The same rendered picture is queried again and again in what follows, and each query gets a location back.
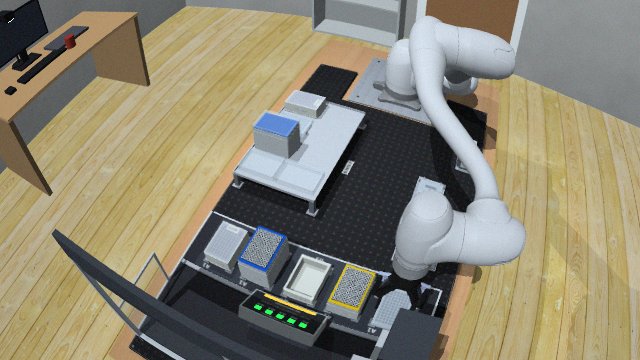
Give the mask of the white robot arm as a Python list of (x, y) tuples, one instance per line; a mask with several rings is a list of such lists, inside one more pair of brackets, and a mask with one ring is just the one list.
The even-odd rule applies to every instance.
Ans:
[(502, 38), (445, 24), (432, 16), (420, 17), (409, 39), (392, 46), (386, 83), (373, 82), (373, 87), (382, 90), (378, 101), (416, 112), (421, 103), (475, 185), (475, 199), (466, 213), (453, 210), (448, 199), (434, 190), (422, 191), (410, 200), (397, 228), (392, 261), (401, 278), (418, 280), (432, 264), (441, 262), (503, 265), (522, 253), (524, 225), (511, 217), (488, 161), (443, 96), (444, 91), (469, 95), (477, 89), (477, 78), (506, 79), (514, 69), (514, 49)]

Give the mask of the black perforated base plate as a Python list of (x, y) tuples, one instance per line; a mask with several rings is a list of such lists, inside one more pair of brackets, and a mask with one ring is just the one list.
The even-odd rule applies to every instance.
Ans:
[[(457, 156), (435, 127), (343, 100), (358, 72), (320, 64), (299, 91), (365, 112), (316, 198), (309, 201), (241, 177), (229, 184), (217, 212), (253, 228), (264, 227), (322, 254), (386, 273), (393, 270), (395, 236), (420, 177), (446, 185), (452, 209), (466, 212), (475, 198), (470, 174), (456, 170)], [(353, 165), (343, 174), (348, 161)]]

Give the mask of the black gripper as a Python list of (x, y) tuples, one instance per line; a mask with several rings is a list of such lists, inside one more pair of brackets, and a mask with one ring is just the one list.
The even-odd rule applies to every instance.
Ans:
[[(391, 283), (389, 282), (385, 286), (383, 287), (381, 286), (382, 288), (379, 288), (382, 282), (384, 282), (384, 280), (386, 280), (387, 278)], [(410, 302), (412, 305), (410, 310), (414, 311), (415, 309), (418, 309), (418, 307), (420, 309), (423, 309), (426, 298), (427, 298), (427, 294), (430, 292), (432, 283), (425, 284), (423, 283), (422, 279), (423, 277), (418, 280), (407, 280), (398, 276), (395, 273), (394, 269), (390, 273), (386, 273), (384, 269), (380, 269), (377, 276), (377, 281), (374, 284), (372, 291), (370, 293), (371, 295), (375, 295), (374, 297), (378, 299), (375, 309), (378, 309), (383, 296), (385, 296), (389, 292), (394, 291), (396, 289), (400, 289), (407, 292), (407, 295), (409, 296)], [(419, 288), (421, 288), (422, 290), (422, 295), (420, 300), (417, 293), (417, 289)]]

